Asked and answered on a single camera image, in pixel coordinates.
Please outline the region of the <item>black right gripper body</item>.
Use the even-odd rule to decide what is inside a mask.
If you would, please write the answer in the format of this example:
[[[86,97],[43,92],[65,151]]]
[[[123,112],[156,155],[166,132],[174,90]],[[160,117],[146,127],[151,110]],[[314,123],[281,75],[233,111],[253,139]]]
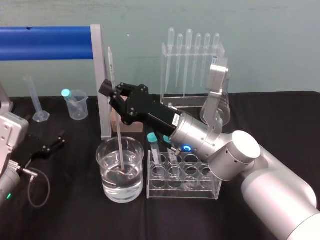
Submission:
[[[140,122],[163,135],[171,135],[176,130],[174,118],[179,115],[178,112],[150,95],[147,86],[120,84],[119,94],[127,97],[124,112],[120,113],[126,125]]]

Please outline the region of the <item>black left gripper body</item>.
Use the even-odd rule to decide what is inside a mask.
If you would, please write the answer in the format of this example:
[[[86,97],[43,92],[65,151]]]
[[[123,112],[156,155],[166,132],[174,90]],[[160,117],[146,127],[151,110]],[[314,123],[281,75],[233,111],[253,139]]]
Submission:
[[[49,145],[39,137],[27,135],[26,139],[21,144],[21,163],[26,166],[28,163],[39,160],[49,159],[51,151]]]

